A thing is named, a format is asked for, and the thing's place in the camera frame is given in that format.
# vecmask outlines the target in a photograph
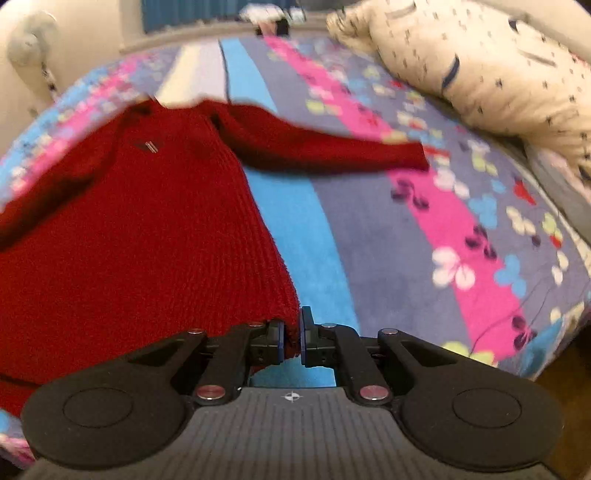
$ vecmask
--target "wooden floor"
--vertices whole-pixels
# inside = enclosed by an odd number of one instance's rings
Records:
[[[559,400],[564,432],[550,458],[566,480],[580,480],[591,468],[591,327],[550,365],[538,383]]]

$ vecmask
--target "blue stripe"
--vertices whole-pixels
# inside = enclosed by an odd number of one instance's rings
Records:
[[[273,113],[277,107],[265,81],[238,39],[221,42],[232,100],[247,100]],[[306,177],[281,176],[245,168],[252,195],[273,237],[300,299],[316,323],[338,322],[359,330],[353,300],[324,210]],[[334,385],[329,369],[298,367],[299,359],[255,376],[256,385],[320,387]]]

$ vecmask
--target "pink stripe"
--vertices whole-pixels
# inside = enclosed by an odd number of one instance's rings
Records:
[[[265,41],[310,87],[329,92],[322,97],[322,102],[340,108],[339,119],[356,137],[381,140],[394,132],[381,117],[367,109],[360,110],[359,103],[343,91],[341,83],[323,66],[278,37],[265,37]],[[424,149],[427,154],[447,154],[431,147]],[[494,282],[495,272],[504,267],[502,260],[488,260],[482,251],[471,251],[466,246],[466,237],[473,234],[478,224],[471,211],[453,192],[444,192],[435,186],[433,171],[424,174],[397,170],[388,175],[395,185],[401,177],[411,180],[415,191],[428,199],[428,210],[418,210],[412,203],[408,207],[433,249],[452,248],[460,258],[460,265],[467,265],[475,272],[476,282],[469,290],[461,290],[455,283],[447,288],[454,289],[470,339],[478,341],[476,351],[492,351],[495,361],[514,355],[513,340],[517,332],[511,326],[511,319],[522,315],[519,300],[510,287],[500,287]]]
[[[511,319],[523,315],[520,302],[510,287],[500,287],[493,279],[495,272],[504,268],[503,260],[489,260],[482,249],[473,251],[466,246],[466,237],[473,236],[474,226],[478,224],[471,211],[453,192],[435,186],[433,170],[427,174],[390,171],[388,175],[394,185],[401,178],[410,180],[415,194],[428,200],[428,210],[417,209],[412,201],[408,202],[408,208],[433,249],[452,248],[460,258],[458,267],[465,265],[475,272],[476,282],[469,290],[459,289],[455,282],[446,288],[454,289],[468,335],[472,342],[478,341],[476,350],[492,351],[495,361],[515,355],[513,340],[517,332]]]
[[[100,104],[108,102],[110,98],[113,98],[114,94],[132,88],[129,83],[129,75],[137,69],[138,63],[143,58],[143,55],[132,56],[121,61],[117,69],[84,101],[85,108],[82,110],[76,109],[68,120],[59,125],[59,131],[52,139],[52,142],[45,147],[38,157],[29,160],[31,166],[27,175],[22,179],[23,181],[13,185],[14,198],[18,198],[29,191],[41,175],[58,163],[90,130],[99,126],[96,120],[92,119],[94,114],[100,115],[100,124],[104,124],[125,108],[125,105],[119,104],[116,106],[116,110],[111,113],[104,113],[99,109]],[[73,132],[71,138],[60,137],[60,131],[65,129],[70,129]]]

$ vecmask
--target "sweater sleeve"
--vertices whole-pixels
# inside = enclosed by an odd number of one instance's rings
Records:
[[[417,142],[387,145],[296,127],[254,105],[200,105],[242,162],[266,170],[322,172],[428,170]]]

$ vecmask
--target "logo emblem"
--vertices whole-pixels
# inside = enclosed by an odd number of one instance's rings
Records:
[[[287,401],[293,403],[293,402],[298,401],[299,399],[301,399],[302,396],[299,393],[296,393],[296,392],[294,392],[292,390],[287,395],[284,395],[283,398],[286,399]]]

